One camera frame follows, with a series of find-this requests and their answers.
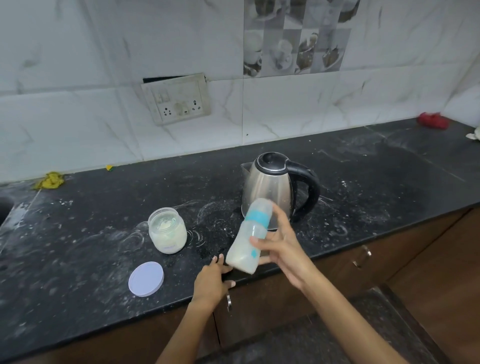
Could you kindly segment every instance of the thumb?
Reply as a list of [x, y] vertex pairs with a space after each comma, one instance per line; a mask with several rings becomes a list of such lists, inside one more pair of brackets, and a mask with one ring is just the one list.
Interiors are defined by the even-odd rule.
[[223, 282], [223, 294], [227, 294], [227, 291], [232, 287], [235, 287], [234, 280], [226, 280], [225, 282]]
[[273, 242], [268, 239], [259, 239], [256, 236], [250, 237], [250, 243], [257, 249], [260, 250], [271, 250], [274, 252], [278, 252], [280, 248], [279, 242]]

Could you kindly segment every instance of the electrical outlet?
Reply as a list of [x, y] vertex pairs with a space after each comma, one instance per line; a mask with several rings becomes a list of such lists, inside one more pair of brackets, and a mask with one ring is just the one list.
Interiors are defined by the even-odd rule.
[[148, 107], [157, 125], [210, 114], [203, 73], [142, 84]]

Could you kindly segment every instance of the floor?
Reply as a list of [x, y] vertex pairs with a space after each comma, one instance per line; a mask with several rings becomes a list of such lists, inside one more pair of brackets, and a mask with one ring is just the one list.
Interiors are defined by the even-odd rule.
[[[370, 290], [351, 302], [373, 328], [409, 363], [445, 363], [444, 358], [440, 358], [439, 361], [434, 359], [426, 346], [431, 347], [431, 342], [421, 341], [380, 291]], [[241, 343], [227, 352], [200, 359], [197, 363], [340, 364], [351, 363], [351, 361], [345, 356], [321, 319], [317, 315], [311, 315]]]

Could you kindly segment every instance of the purple lid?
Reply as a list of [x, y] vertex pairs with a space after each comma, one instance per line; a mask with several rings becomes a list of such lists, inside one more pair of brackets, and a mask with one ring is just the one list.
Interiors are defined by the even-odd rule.
[[146, 297], [155, 293], [163, 283], [163, 268], [157, 262], [140, 264], [130, 274], [128, 288], [138, 297]]

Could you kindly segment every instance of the kettle lid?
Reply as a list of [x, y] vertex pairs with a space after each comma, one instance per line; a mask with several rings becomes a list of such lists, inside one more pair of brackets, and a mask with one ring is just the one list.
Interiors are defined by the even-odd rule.
[[285, 174], [287, 173], [287, 156], [277, 152], [267, 152], [258, 156], [255, 160], [255, 166], [265, 174]]

